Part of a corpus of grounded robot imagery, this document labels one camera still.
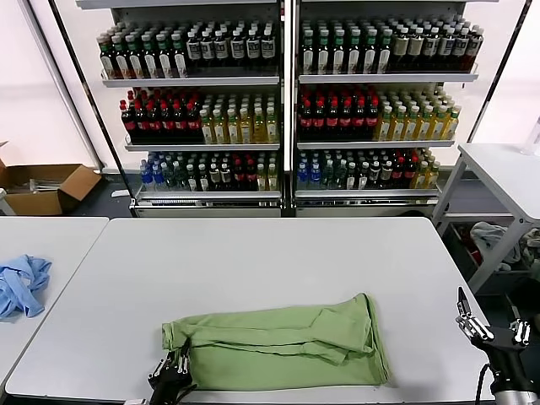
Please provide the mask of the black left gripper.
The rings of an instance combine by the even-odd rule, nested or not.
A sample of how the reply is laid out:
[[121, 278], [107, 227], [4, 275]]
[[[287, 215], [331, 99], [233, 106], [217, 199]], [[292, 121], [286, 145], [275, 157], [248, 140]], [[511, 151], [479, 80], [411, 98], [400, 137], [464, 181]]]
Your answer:
[[180, 349], [178, 365], [170, 366], [172, 357], [167, 355], [148, 375], [148, 383], [153, 389], [150, 405], [179, 404], [186, 395], [197, 389], [188, 370], [189, 351], [190, 340], [186, 339]]

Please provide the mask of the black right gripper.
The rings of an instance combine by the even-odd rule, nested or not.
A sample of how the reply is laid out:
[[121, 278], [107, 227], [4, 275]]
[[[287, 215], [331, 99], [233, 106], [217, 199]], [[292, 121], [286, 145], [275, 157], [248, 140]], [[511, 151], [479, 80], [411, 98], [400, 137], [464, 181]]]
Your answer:
[[457, 290], [456, 322], [471, 340], [472, 345], [487, 354], [494, 376], [494, 382], [490, 386], [491, 392], [530, 392], [531, 381], [527, 378], [520, 354], [530, 343], [531, 326], [521, 317], [511, 300], [508, 304], [508, 318], [513, 337], [494, 338], [494, 334], [472, 313], [462, 287]]

